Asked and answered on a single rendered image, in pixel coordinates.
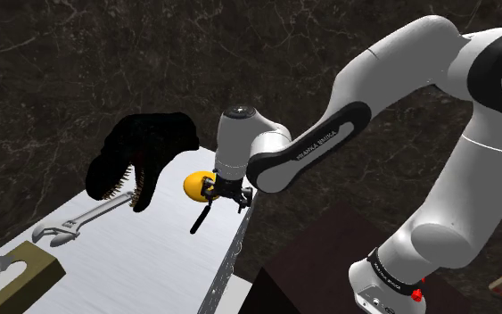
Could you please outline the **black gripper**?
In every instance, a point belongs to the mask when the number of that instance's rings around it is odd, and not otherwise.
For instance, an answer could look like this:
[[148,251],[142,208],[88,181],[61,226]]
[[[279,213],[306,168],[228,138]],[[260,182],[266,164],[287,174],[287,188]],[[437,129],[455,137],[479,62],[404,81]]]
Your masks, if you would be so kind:
[[238,205],[238,212],[250,207],[253,199],[253,188],[243,187],[243,179],[225,179],[216,174],[215,180],[204,176],[202,178],[201,196],[207,202],[213,202],[216,195],[235,200]]

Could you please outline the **black dinosaur head toy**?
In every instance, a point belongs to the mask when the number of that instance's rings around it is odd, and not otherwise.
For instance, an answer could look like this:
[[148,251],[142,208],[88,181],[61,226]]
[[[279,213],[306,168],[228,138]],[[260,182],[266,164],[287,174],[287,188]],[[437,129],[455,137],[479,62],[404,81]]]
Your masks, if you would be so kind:
[[144,211],[163,169],[180,153],[199,148],[196,126],[182,112],[128,115],[116,124],[91,161],[86,193],[98,201],[112,197],[133,167],[136,188],[131,207],[134,212]]

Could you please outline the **dark maroon robot stand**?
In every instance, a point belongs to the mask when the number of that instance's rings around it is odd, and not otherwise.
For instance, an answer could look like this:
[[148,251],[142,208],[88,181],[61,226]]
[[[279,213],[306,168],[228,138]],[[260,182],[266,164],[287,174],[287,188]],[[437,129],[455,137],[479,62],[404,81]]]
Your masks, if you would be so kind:
[[349,205],[334,205],[261,268],[238,314],[366,314],[348,269],[387,237]]

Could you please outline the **silver adjustable wrench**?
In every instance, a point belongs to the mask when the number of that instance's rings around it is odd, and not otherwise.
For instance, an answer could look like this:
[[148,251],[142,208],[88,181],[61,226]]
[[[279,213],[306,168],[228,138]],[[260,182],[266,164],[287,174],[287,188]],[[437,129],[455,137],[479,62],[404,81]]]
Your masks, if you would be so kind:
[[93,221],[114,210],[115,208],[130,202],[133,199],[133,192],[126,192],[118,195],[107,202],[104,202],[91,210],[85,211],[72,219],[58,219],[39,223],[32,231],[32,242],[35,244],[44,236],[53,236],[50,241],[51,247],[61,246],[71,240],[75,240],[80,235],[80,228],[86,223]]

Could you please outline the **olive tissue box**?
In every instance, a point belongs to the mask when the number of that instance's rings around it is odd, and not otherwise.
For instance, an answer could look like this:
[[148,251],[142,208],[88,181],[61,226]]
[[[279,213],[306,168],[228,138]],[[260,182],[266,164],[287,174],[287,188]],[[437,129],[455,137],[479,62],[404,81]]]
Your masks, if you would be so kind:
[[57,258],[30,241],[0,256],[0,275],[16,262],[26,268],[0,289],[0,314],[23,314],[66,274]]

